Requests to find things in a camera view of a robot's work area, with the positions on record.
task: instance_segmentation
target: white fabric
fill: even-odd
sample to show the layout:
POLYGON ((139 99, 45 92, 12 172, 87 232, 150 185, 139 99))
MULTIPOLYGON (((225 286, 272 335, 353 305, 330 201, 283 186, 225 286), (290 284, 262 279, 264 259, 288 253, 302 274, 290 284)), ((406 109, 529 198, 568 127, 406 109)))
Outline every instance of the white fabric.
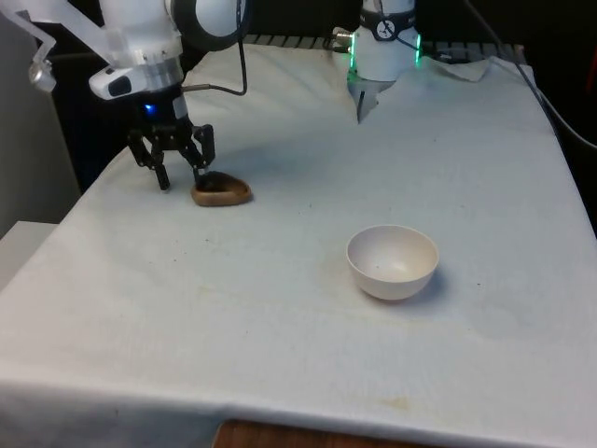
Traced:
MULTIPOLYGON (((218 151, 259 147, 356 122, 356 106, 346 89, 347 67, 337 63, 334 53, 244 48, 249 80, 244 97, 222 91, 186 95, 191 120, 215 127, 218 151)), ((208 53, 185 81, 186 86, 206 83, 241 89, 238 47, 208 53)))
POLYGON ((362 126, 221 151, 217 168, 255 191, 241 207, 194 206, 170 156, 159 194, 119 155, 0 296, 4 444, 185 446, 240 417, 597 445, 597 247, 518 79, 424 66, 362 126), (383 223, 441 253, 399 305, 366 297, 345 266, 352 234, 383 223))

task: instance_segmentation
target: green led light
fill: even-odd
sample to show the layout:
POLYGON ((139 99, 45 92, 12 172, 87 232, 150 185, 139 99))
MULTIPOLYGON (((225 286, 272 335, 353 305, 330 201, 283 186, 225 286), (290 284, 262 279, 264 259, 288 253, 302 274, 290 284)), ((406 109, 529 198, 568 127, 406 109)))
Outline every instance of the green led light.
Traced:
POLYGON ((414 54, 414 63, 419 66, 421 63, 421 35, 417 35, 417 51, 414 54))
POLYGON ((351 70, 354 69, 354 47, 356 45, 356 33, 353 33, 351 36, 351 47, 348 49, 348 52, 351 54, 351 70))

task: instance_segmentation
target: bowl rim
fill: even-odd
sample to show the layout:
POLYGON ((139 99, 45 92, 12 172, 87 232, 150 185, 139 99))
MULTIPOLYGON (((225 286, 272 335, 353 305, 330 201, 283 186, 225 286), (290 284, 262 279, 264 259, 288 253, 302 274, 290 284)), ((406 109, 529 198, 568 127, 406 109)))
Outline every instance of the bowl rim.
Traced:
POLYGON ((348 262, 350 263, 351 267, 357 271, 358 273, 360 273, 361 275, 365 276, 366 278, 369 278, 371 280, 375 280, 376 282, 380 282, 380 283, 385 283, 388 285, 406 285, 408 283, 414 283, 414 282, 419 282, 421 280, 423 280, 425 277, 431 275, 432 273, 434 273, 437 269, 437 266, 439 266, 439 249, 437 248, 436 242, 433 241, 429 236, 425 235, 423 232, 421 231, 417 231, 416 229, 413 229, 412 227, 407 227, 407 226, 399 226, 397 224, 381 224, 378 226, 371 226, 371 227, 367 227, 366 229, 363 229, 361 231, 358 231, 357 233, 355 233, 350 240, 348 240, 348 244, 346 245, 346 259, 348 260, 348 262), (405 231, 413 231, 415 233, 418 233, 419 235, 421 235, 425 240, 427 240, 429 243, 431 243, 431 246, 434 248, 435 252, 436 252, 436 262, 434 264, 434 267, 431 271, 429 271, 429 273, 422 275, 420 277, 416 277, 413 278, 412 280, 408 280, 405 282, 390 282, 388 280, 383 280, 381 278, 375 277, 373 275, 369 275, 367 273, 364 273, 363 271, 361 271, 359 268, 357 268, 356 266, 354 266, 353 261, 351 260, 349 254, 348 254, 348 250, 351 246, 351 243, 353 242, 353 240, 359 236, 361 233, 365 233, 366 231, 372 231, 373 229, 384 229, 384 228, 391 228, 391 229, 401 229, 401 230, 405 230, 405 231))

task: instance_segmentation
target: black cord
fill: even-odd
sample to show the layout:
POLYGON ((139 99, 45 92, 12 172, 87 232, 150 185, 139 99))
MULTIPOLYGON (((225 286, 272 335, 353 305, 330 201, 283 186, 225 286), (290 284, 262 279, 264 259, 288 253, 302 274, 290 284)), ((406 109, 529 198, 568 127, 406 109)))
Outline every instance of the black cord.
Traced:
POLYGON ((241 91, 234 91, 227 87, 216 86, 214 84, 200 84, 198 86, 186 86, 183 91, 223 91, 231 95, 245 96, 249 90, 249 82, 246 74, 246 60, 244 58, 244 44, 243 44, 243 0, 236 2, 236 32, 239 35, 239 54, 241 57, 241 70, 243 72, 243 89, 241 91))
POLYGON ((509 48, 506 47, 506 45, 504 45, 504 42, 502 41, 500 36, 497 35, 497 33, 493 30, 492 26, 485 20, 483 16, 481 16, 481 13, 473 6, 473 4, 470 3, 469 0, 463 0, 463 2, 465 2, 466 7, 468 7, 471 14, 475 16, 475 19, 477 19, 479 24, 485 29, 485 31, 493 40, 495 45, 502 51, 503 54, 505 54, 510 59, 511 62, 513 62, 516 65, 516 68, 521 73, 522 79, 524 79, 524 82, 526 82, 527 85, 531 88, 531 91, 533 92, 533 95, 535 96, 536 100, 539 102, 539 104, 541 104, 544 110, 546 110, 545 105, 543 104, 543 101, 541 99, 541 94, 537 91, 531 79, 529 79, 527 74, 522 69, 520 63, 517 61, 516 55, 509 53, 509 48))
POLYGON ((551 125, 553 126, 553 122, 551 120, 551 114, 549 113, 549 111, 551 111, 553 113, 553 116, 555 116, 555 118, 558 119, 558 121, 566 128, 566 130, 576 140, 578 140, 580 143, 582 143, 586 147, 590 147, 592 149, 597 149, 597 145, 595 145, 594 143, 592 143, 589 140, 587 140, 586 138, 584 138, 570 124, 568 124, 568 122, 562 117, 562 115, 560 115, 558 110, 551 103, 551 101, 545 95, 545 93, 540 91, 535 86, 535 84, 531 81, 531 79, 529 79, 529 77, 526 75, 526 73, 522 69, 521 64, 518 62, 516 55, 514 55, 514 54, 510 55, 510 52, 509 52, 510 48, 508 48, 507 46, 504 45, 504 42, 502 41, 500 36, 493 30, 492 26, 485 20, 485 18, 481 15, 481 13, 470 3, 469 0, 463 0, 463 2, 465 3, 465 6, 473 14, 473 16, 475 16, 475 18, 477 19, 479 24, 485 29, 485 31, 488 33, 488 35, 492 38, 495 45, 497 45, 497 47, 502 51, 502 53, 505 54, 509 58, 511 63, 514 63, 514 65, 516 65, 516 68, 521 73, 522 79, 524 79, 524 82, 526 82, 526 84, 529 86, 529 89, 531 89, 531 92, 535 96, 539 105, 541 105, 541 108, 543 109, 543 112, 545 113, 545 115, 548 118, 551 125))

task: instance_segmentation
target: dark background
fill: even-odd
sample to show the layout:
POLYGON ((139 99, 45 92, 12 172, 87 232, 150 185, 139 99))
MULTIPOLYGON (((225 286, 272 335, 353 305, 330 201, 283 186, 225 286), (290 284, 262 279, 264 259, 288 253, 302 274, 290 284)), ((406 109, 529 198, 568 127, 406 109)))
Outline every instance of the dark background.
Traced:
MULTIPOLYGON (((417 28, 425 41, 489 42, 460 0, 417 0, 417 28)), ((334 26, 355 29, 361 0, 254 0, 251 34, 326 36, 334 26)), ((96 0, 71 0, 102 24, 96 0)), ((566 119, 591 141, 597 141, 597 82, 587 90, 597 43, 597 2, 571 0, 477 0, 474 2, 504 41, 522 44, 535 69, 539 87, 566 119)), ((55 54, 87 51, 62 30, 55 54)), ((201 55, 187 48, 183 60, 191 68, 201 55)), ((126 146, 131 114, 126 100, 103 102, 89 89, 89 78, 104 67, 90 56, 54 61, 59 87, 54 92, 77 178, 86 189, 106 164, 126 146)), ((597 151, 560 133, 593 226, 597 230, 597 151)))

